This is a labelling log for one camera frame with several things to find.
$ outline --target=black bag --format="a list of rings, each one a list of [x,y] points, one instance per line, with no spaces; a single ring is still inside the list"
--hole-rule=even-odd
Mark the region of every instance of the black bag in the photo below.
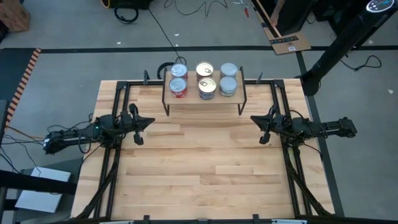
[[[153,0],[100,0],[102,5],[109,9],[120,5],[121,8],[148,9]]]

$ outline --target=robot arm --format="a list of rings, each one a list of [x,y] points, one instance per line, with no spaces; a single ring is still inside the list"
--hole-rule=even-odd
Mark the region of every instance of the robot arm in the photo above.
[[[132,131],[135,132],[134,142],[142,145],[144,141],[139,133],[153,123],[155,118],[139,116],[135,104],[131,104],[129,110],[131,114],[122,111],[116,118],[110,114],[100,116],[83,129],[52,131],[45,137],[43,149],[46,154],[55,154],[68,146],[91,142],[101,143],[104,147],[113,147],[117,139],[122,139]]]
[[[285,137],[290,146],[299,146],[305,140],[317,137],[327,138],[331,135],[353,138],[357,133],[352,120],[346,117],[338,121],[316,123],[308,118],[292,119],[289,114],[282,115],[275,112],[276,108],[273,106],[269,110],[269,114],[265,116],[250,117],[264,132],[263,137],[260,138],[261,144],[266,144],[269,141],[270,131]]]

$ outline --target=cardboard box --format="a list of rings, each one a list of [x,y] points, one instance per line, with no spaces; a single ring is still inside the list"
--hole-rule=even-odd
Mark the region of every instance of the cardboard box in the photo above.
[[[19,0],[0,0],[0,21],[11,32],[29,29],[30,15]]]
[[[269,16],[259,0],[252,0],[254,10],[260,20],[264,32],[276,54],[286,54],[311,49],[310,44],[301,31],[282,36],[276,27],[271,26]]]

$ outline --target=can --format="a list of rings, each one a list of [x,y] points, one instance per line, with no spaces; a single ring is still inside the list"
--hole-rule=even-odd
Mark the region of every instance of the can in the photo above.
[[[183,98],[187,94],[187,81],[185,79],[173,78],[169,85],[174,97]]]
[[[209,62],[200,62],[197,65],[197,81],[213,76],[214,68]]]
[[[236,65],[234,65],[233,63],[224,63],[221,66],[221,78],[223,77],[235,77],[236,76],[236,72],[238,72],[238,68]]]
[[[181,63],[175,63],[170,70],[173,78],[183,78],[188,79],[188,69],[187,66]]]
[[[203,100],[211,100],[216,95],[217,84],[212,78],[202,78],[198,82],[199,95]]]
[[[225,97],[235,95],[238,82],[233,77],[224,77],[220,80],[220,94]]]

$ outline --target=wooden table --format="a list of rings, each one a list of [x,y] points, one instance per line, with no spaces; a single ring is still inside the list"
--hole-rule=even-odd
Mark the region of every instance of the wooden table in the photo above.
[[[290,109],[309,117],[300,80],[284,81]],[[94,117],[111,113],[116,82],[101,82]],[[249,119],[268,112],[271,90],[264,85],[246,85],[246,90],[248,102],[241,116],[236,105],[174,105],[166,116],[161,86],[133,86],[130,103],[141,116],[156,121],[141,134],[143,146],[134,144],[133,134],[123,140],[112,219],[250,219],[253,214],[293,218],[280,138],[273,134],[268,144],[260,145],[262,133]],[[317,147],[314,139],[306,143]],[[307,146],[300,149],[308,188],[333,212],[319,154]],[[98,149],[81,168],[73,217],[98,188],[103,154]],[[106,194],[103,198],[102,215]]]

